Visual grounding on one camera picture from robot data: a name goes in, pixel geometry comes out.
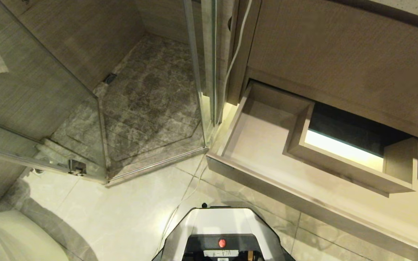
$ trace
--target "cabinet door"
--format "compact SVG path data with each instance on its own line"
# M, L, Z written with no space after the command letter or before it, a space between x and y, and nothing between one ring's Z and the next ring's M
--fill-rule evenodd
M418 137L418 27L408 23L328 0L263 1L248 74Z

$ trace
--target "wooden cabinet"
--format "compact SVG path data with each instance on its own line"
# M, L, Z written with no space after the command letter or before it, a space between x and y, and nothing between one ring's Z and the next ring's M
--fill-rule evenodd
M418 260L417 16L368 0L253 0L227 98L239 107L211 170ZM364 167L307 144L314 102L414 137Z
M244 79L418 137L417 26L329 0L267 0L257 11Z
M296 126L304 126L299 123L311 101L264 84L249 85L230 126L222 126L219 132L215 142L219 147L208 153L209 168L354 236L418 260L418 178L408 177L415 192L384 197L355 182L375 180L368 173L343 178L284 155ZM398 169L418 173L418 140L395 145L395 150L385 152L394 159L389 164L395 172L378 175L385 179L383 185L400 185L394 180L397 173L405 172Z

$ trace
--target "open drawer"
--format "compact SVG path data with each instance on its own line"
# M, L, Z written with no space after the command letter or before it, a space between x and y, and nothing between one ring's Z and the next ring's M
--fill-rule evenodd
M297 99L286 96L285 102ZM297 113L283 154L344 178L379 194L412 192L417 179L417 140L406 139L384 149L383 157L309 129L314 103Z
M402 183L403 190L416 188L415 192L383 197L360 181L330 175L324 167L284 155L301 114L313 106L310 100L251 81L230 125L216 138L222 140L220 146L207 154L209 168L354 236L418 260L417 177L406 182L410 185L395 182ZM400 166L416 168L418 173L418 139L399 146L416 155ZM391 149L385 153L392 154ZM398 155L390 157L398 163Z

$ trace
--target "beige tile floor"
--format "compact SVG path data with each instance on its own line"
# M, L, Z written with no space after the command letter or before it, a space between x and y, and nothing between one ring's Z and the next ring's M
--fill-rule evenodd
M150 261L169 215L188 195L167 234L202 203L249 207L297 261L407 261L208 170L203 155L109 189L71 175L30 173L0 201L0 211L21 210L72 260Z

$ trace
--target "label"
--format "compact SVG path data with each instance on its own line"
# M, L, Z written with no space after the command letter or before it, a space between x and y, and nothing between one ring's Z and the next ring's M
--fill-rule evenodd
M205 250L204 256L209 257L235 257L238 256L237 250Z

